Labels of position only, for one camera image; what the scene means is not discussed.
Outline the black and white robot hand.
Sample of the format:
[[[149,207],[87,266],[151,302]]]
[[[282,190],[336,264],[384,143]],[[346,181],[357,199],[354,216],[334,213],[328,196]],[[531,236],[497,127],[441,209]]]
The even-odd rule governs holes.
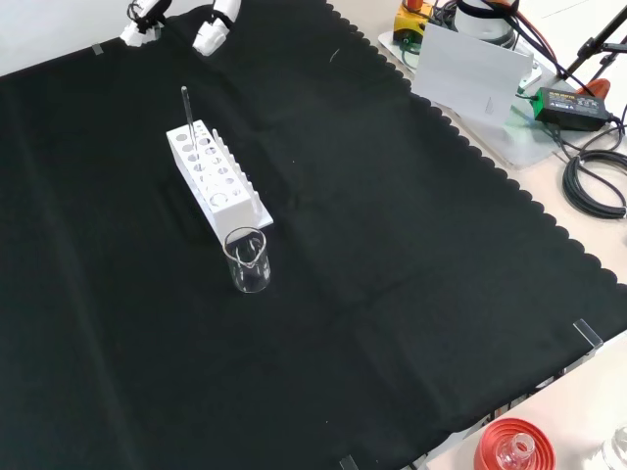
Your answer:
[[[168,0],[130,1],[126,8],[129,24],[120,39],[135,48],[158,40],[161,29],[166,25],[166,12],[170,5]],[[201,24],[192,47],[205,57],[211,56],[225,42],[240,8],[241,0],[214,1],[209,18]]]

